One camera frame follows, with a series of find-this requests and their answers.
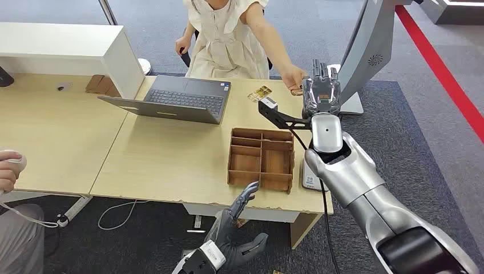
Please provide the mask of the person's hand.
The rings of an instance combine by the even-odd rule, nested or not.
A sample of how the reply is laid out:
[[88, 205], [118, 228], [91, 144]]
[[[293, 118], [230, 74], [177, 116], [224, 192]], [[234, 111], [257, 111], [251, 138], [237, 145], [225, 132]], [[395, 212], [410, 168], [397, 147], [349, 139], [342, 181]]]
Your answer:
[[23, 170], [23, 155], [13, 150], [1, 151], [1, 193], [14, 189], [14, 185]]

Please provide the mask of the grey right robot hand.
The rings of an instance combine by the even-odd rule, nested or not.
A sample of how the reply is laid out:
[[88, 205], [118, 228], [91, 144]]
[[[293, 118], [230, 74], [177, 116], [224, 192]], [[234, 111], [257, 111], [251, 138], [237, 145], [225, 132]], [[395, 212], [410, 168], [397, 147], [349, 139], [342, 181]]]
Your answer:
[[312, 76], [306, 76], [302, 82], [302, 118], [309, 119], [321, 112], [338, 116], [341, 110], [338, 66], [328, 66], [318, 59], [312, 59], [312, 65]]

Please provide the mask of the person's left hand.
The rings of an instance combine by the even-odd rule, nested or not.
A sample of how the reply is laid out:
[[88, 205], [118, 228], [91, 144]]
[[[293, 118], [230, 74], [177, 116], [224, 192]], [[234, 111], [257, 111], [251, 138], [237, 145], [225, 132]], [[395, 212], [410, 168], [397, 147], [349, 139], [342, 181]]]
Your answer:
[[293, 96], [301, 96], [303, 94], [303, 80], [307, 76], [304, 70], [293, 64], [289, 64], [283, 68], [280, 74], [284, 84]]

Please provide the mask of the person's right hand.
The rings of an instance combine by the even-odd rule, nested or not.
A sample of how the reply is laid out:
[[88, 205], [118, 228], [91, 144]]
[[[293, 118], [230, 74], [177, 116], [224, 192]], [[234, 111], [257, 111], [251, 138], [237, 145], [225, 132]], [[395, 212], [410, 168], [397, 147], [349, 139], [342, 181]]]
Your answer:
[[178, 55], [183, 55], [183, 54], [187, 53], [188, 49], [191, 46], [191, 39], [192, 39], [192, 37], [186, 37], [186, 36], [182, 36], [182, 37], [178, 38], [175, 41], [175, 52]]

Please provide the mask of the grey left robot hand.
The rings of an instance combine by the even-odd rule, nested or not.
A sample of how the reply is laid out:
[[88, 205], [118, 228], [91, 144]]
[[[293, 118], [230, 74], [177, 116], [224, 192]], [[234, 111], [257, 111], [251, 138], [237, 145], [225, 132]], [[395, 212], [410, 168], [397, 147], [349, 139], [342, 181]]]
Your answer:
[[252, 241], [242, 245], [236, 246], [233, 242], [234, 234], [238, 230], [237, 220], [248, 202], [255, 198], [258, 189], [258, 181], [249, 183], [231, 206], [216, 214], [216, 220], [205, 237], [205, 241], [212, 240], [224, 255], [226, 261], [221, 266], [223, 270], [240, 267], [265, 250], [269, 237], [266, 233], [260, 233]]

